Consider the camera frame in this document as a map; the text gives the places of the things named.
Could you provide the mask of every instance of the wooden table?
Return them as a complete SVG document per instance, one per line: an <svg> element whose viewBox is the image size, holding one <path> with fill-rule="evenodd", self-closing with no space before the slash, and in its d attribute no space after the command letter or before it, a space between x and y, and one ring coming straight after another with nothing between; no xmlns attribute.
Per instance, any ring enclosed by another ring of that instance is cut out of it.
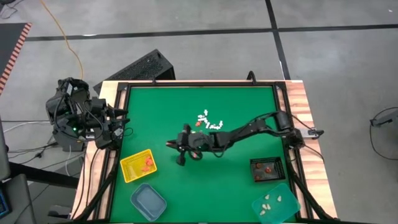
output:
<svg viewBox="0 0 398 224"><path fill-rule="evenodd" d="M119 82L131 82L131 83L145 83L145 82L151 82L147 80L140 80L140 81L105 81L103 82L101 93L99 94L99 98L104 98L106 99L107 104L109 105L115 105L115 100L116 100L116 92L118 89L118 83ZM167 80L167 81L158 81L158 82L231 82L233 84L234 82L251 82L250 80L192 80L192 81L180 81L180 80ZM267 80L267 82L276 82L275 80ZM286 84L287 87L287 94L289 96L289 103L290 103L290 109L292 111L292 114L298 117L301 121L303 121L306 125L308 126L314 126L313 125L313 119L310 111L310 107L308 105L308 100L307 100L307 95L305 93L304 89L304 84L303 81L301 80L291 80L291 81L283 81ZM120 108L123 107L124 105L124 100L126 98L126 91L121 92L121 97L120 97ZM281 107L284 107L284 101L280 96L279 99L281 103ZM304 128L302 124L300 124L298 121L294 120L294 125L296 128ZM311 139L306 139L305 140L306 145L314 148L318 152L320 152L320 146L317 140L311 140ZM100 176L101 176L101 171L103 168L104 164L104 157L105 157L105 150L100 150L96 157L93 158L94 153L96 151L96 146L94 142L89 142L88 147L86 150L86 158L85 162L88 164L85 166L84 170L82 170L81 174L83 172L85 173L85 181L83 183L83 179L80 178L79 185L77 188L76 192L76 197L75 197L75 202L73 204L73 209L72 209L72 214L75 212L76 207L78 205L78 202L80 200L81 194L83 194L83 198L81 200L81 204L76 212L76 217L79 216L79 214L84 210L86 207L86 198L87 198L87 193L88 193L88 202L90 202L91 198L94 197L95 193L98 190L98 185L100 182ZM291 158L294 158L294 154L290 152ZM302 159L302 164L303 164L303 169L304 169L304 174L305 174L305 179L307 182L307 187L308 190L311 192L311 194L315 197L317 202L323 207L323 209L331 216L337 217L336 210L335 210L335 205L333 203L333 198L331 196L330 188L329 188L329 181L328 177L326 175L326 170L325 166L323 164L323 161L319 158L318 155L313 153L310 150L307 150L306 147L302 148L300 150L300 156ZM108 171L110 171L110 168L113 164L113 158L114 153L111 152L110 154L110 160L108 163ZM89 181L89 174L90 174L90 166L92 160L94 159L93 162L93 170L91 171L91 185L90 185L90 190L87 189L88 186L88 181ZM297 197L302 205L301 209L301 216L302 218L307 218L307 213L306 209L304 206L304 200L303 196L301 194L301 191L296 187L297 189ZM99 215L98 218L104 218L105 213L106 213L106 204L108 202L108 195L109 195L109 188L103 195L103 199L101 201L101 206L99 209Z"/></svg>

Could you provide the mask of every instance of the cable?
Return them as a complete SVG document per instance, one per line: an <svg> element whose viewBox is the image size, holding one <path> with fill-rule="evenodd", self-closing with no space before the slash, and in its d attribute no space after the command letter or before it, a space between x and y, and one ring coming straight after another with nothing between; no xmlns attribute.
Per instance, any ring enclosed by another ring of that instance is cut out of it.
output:
<svg viewBox="0 0 398 224"><path fill-rule="evenodd" d="M54 22L57 24L58 28L60 29L63 38L65 39L65 42L67 43L67 47L68 49L75 55L79 66L80 66L80 79L83 80L83 76L84 76L84 72L83 72L83 65L81 64L80 58L79 56L76 54L76 52L74 50L72 50L72 48L69 46L69 42L67 39L67 35L65 34L65 32L63 31L60 23L58 22L57 18L55 18L55 16L50 12L50 9L48 9L48 7L45 5L45 3L43 2L43 0L40 0L40 3L42 3L44 9L50 14L50 16L52 17L52 19L54 20Z"/></svg>
<svg viewBox="0 0 398 224"><path fill-rule="evenodd" d="M85 103L88 102L88 100L85 100L85 101L83 102L83 107L84 107L84 109L86 110L86 112L87 112L90 116L92 116L92 117L98 122L98 124L101 126L101 133L100 133L97 137L95 137L94 139L85 139L85 140L82 140L82 139L76 138L75 136L72 136L72 135L66 133L65 131L63 131L63 130L60 128L60 126L58 125L58 121L57 121L57 118L58 118L57 112L58 112L58 108L59 108L59 106L60 106L62 100L64 99L64 97L65 97L65 94L62 95L61 99L58 101L57 105L55 106L54 123L55 123L55 127L58 129L58 131L59 131L61 134L63 134L64 136L66 136L66 137L68 137L68 138L70 138L70 139L73 139L73 140L76 140L76 141L81 141L81 142L95 141L95 140L99 139L99 138L103 135L103 133L104 133L104 126L103 126L103 124L99 121L99 119L98 119L96 116L94 116L94 115L87 109Z"/></svg>
<svg viewBox="0 0 398 224"><path fill-rule="evenodd" d="M73 219L73 217L76 215L76 212L77 212L77 210L79 209L80 204L81 204L81 200L82 200L82 198L83 198L83 192L85 191L85 167L86 167L86 162L83 163L83 169L82 169L82 171L83 171L83 182L81 183L81 194L80 194L79 203L77 204L77 207L76 207L75 212L74 212L73 215L70 217L71 219Z"/></svg>
<svg viewBox="0 0 398 224"><path fill-rule="evenodd" d="M86 207L87 207L87 205L88 205L88 195L89 195L89 192L90 192L90 185L91 185L91 171L93 170L93 164L94 164L94 159L95 159L95 156L97 155L97 152L99 151L100 149L97 149L96 151L95 151L95 153L94 153L94 156L93 156L93 158L92 158L92 160L91 160L91 164L90 164L90 171L89 171L89 175L88 175L88 188L87 188L87 198L86 198Z"/></svg>
<svg viewBox="0 0 398 224"><path fill-rule="evenodd" d="M77 156L73 156L73 157L71 157L70 159L67 159L67 160L70 161L70 160L72 160L72 159L74 159L74 158L76 158L76 157L78 157L78 156L83 155L83 154L84 154L84 152L82 152L81 154L79 154L79 155L77 155ZM61 161L61 162L57 162L57 163L51 164L51 165L49 165L49 166L42 167L42 168L40 168L40 169L46 169L46 168L49 168L49 167L52 167L52 166L55 166L55 165L64 163L64 162L66 162L67 160L64 160L64 161Z"/></svg>
<svg viewBox="0 0 398 224"><path fill-rule="evenodd" d="M72 147L71 147L71 145L69 145L69 156L68 156L68 159L65 161L65 171L67 172L68 176L70 176L70 174L68 172L68 161L69 161L71 153L72 153Z"/></svg>
<svg viewBox="0 0 398 224"><path fill-rule="evenodd" d="M311 148L311 147L308 146L308 145L304 145L304 146L307 147L307 148L309 148L309 149L311 149L311 150L312 150L313 152L315 152L316 154L318 154L319 157L322 159L323 162L325 161L324 158L323 158L323 156L322 156L322 154L320 154L318 151L316 151L315 149Z"/></svg>
<svg viewBox="0 0 398 224"><path fill-rule="evenodd" d="M33 149L18 149L18 150L14 150L14 151L9 151L8 153L20 153L20 152L32 152L32 151L37 151L37 150L41 150L42 148L46 148L46 147L50 147L50 146L56 146L58 143L57 142L53 142L51 144L47 144L45 146L40 146L37 148L33 148Z"/></svg>
<svg viewBox="0 0 398 224"><path fill-rule="evenodd" d="M33 198L33 200L31 200L31 201L29 202L28 205L26 205L26 207L23 209L23 211L21 211L21 213L18 215L17 220L16 220L14 223L17 223L17 222L18 222L18 219L21 217L21 215L24 213L24 211L25 211L29 206L31 206L32 203L33 203L40 195L42 195L42 193L43 193L48 187L50 187L49 184L48 184L48 185L47 185L35 198Z"/></svg>
<svg viewBox="0 0 398 224"><path fill-rule="evenodd" d="M298 122L300 122L300 124L304 125L306 128L308 128L309 130L314 131L313 128L309 127L308 125L306 125L303 121L301 121L300 119L298 119L298 117L294 116L293 114L290 114L294 119L296 119Z"/></svg>
<svg viewBox="0 0 398 224"><path fill-rule="evenodd" d="M4 10L4 11L0 14L1 19L9 19L9 18L11 18L11 16L14 15L14 14L18 11L18 9L16 9L15 7L16 7L19 3L23 2L23 1L25 1L25 0L21 0L21 1L17 2L17 3L15 3L15 5L13 5L13 6L9 6L9 4L6 4L5 6L7 6L9 9L13 9L14 11L13 11L9 16L3 17L2 15L4 14L4 12L7 11L7 10Z"/></svg>
<svg viewBox="0 0 398 224"><path fill-rule="evenodd" d="M6 133L8 131L11 131L13 129L16 129L18 127L21 127L23 125L26 125L26 124L40 124L40 123L48 123L49 124L50 121L33 121L33 122L26 122L26 123L18 124L18 125L13 126L12 128L9 128L9 129L5 130L4 133Z"/></svg>
<svg viewBox="0 0 398 224"><path fill-rule="evenodd" d="M42 151L41 151L41 152L38 152L33 158L29 159L28 161L22 162L22 163L20 163L20 164L26 164L26 163L28 163L28 162L30 162L30 161L36 159L36 158L41 158L41 157L43 156L43 152L44 152L46 149L47 149L47 148L42 149Z"/></svg>
<svg viewBox="0 0 398 224"><path fill-rule="evenodd" d="M1 122L2 123L5 123L5 122L10 122L10 123L13 123L13 122L38 122L38 121L48 121L48 120L20 120L20 121L14 121L14 120L2 120Z"/></svg>
<svg viewBox="0 0 398 224"><path fill-rule="evenodd" d="M124 132L126 132L127 130L131 130L131 133L130 134L123 134L124 137L128 137L128 136L130 136L130 135L132 135L134 133L134 130L132 128L126 128L124 130Z"/></svg>
<svg viewBox="0 0 398 224"><path fill-rule="evenodd" d="M26 164L26 163L28 163L28 162L30 162L30 161L36 159L36 158L37 158L37 156L34 156L33 158L29 159L28 161L21 162L20 164L21 164L21 165L22 165L22 164Z"/></svg>
<svg viewBox="0 0 398 224"><path fill-rule="evenodd" d="M265 114L256 116L255 118L253 118L253 119L251 119L249 122L247 122L247 123L238 131L238 133L236 133L234 136L232 136L232 137L228 140L227 144L225 145L225 147L224 147L224 149L223 149L223 151L221 152L220 155L217 155L217 153L216 153L216 152L213 150L213 148L210 146L211 152L212 152L212 153L214 154L214 156L217 157L217 158L223 157L226 148L228 147L228 145L230 144L230 142L231 142L231 140L232 140L233 138L235 138L238 134L240 134L252 121L255 121L256 119L261 118L261 117L263 117L263 116L266 116L265 119L267 119L267 118L269 118L270 114L272 114L272 113L273 113L273 112L271 112L271 113L265 113Z"/></svg>
<svg viewBox="0 0 398 224"><path fill-rule="evenodd" d="M378 112L378 113L373 117L373 120L376 119L381 113L383 113L383 112L385 112L385 111L392 110L392 109L398 109L398 106L393 106L393 107L390 107L390 108L386 108L386 109L384 109L384 110ZM373 151L374 151L377 155L379 155L379 156L381 156L381 157L383 157L383 158L385 158L385 159L388 159L388 160L398 161L398 158L390 158L390 157L383 156L382 154L380 154L380 153L376 150L376 148L374 147L374 144L373 144L373 139L372 139L372 124L369 125L369 138L370 138L370 140L371 140L372 149L373 149Z"/></svg>

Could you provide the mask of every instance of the green table surface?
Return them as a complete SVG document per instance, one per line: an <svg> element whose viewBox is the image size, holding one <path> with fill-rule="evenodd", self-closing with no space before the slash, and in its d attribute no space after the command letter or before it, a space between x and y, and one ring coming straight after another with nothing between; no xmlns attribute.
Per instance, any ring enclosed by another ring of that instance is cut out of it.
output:
<svg viewBox="0 0 398 224"><path fill-rule="evenodd" d="M119 167L111 222L147 222L130 201L142 183L150 184L167 202L156 222L174 223L258 222L252 202L280 183L289 185L287 178L260 183L252 179L250 159L279 156L285 168L281 139L267 134L237 142L221 159L210 152L200 161L186 155L185 166L179 166L178 152L165 143L175 139L185 123L207 133L205 125L195 127L205 109L209 122L223 121L219 131L231 131L276 106L271 87L132 88L126 128L133 128L134 134L124 137L120 159L151 149L157 171L127 184ZM273 120L267 121L275 127Z"/></svg>

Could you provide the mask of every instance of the blue tray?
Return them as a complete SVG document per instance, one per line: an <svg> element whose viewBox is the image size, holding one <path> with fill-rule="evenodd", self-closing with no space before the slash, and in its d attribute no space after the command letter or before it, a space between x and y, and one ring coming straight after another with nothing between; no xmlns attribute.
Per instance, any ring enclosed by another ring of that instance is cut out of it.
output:
<svg viewBox="0 0 398 224"><path fill-rule="evenodd" d="M158 219L167 206L162 196L147 183L141 184L131 195L131 203L150 222Z"/></svg>

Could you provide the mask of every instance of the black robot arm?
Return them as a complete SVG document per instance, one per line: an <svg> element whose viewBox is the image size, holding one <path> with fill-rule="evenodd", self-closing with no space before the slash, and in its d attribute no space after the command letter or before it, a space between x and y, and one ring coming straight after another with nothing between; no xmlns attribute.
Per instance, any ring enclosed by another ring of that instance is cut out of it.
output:
<svg viewBox="0 0 398 224"><path fill-rule="evenodd" d="M268 125L269 119L274 119L276 129L272 129ZM221 157L234 143L255 134L264 133L275 137L286 137L289 144L293 147L304 146L301 132L294 128L291 117L285 111L262 114L235 130L210 132L209 135L192 133L191 127L185 124L177 139L167 141L166 145L180 153L177 163L184 166L186 152L193 160L202 159L203 152L212 152L216 157Z"/></svg>

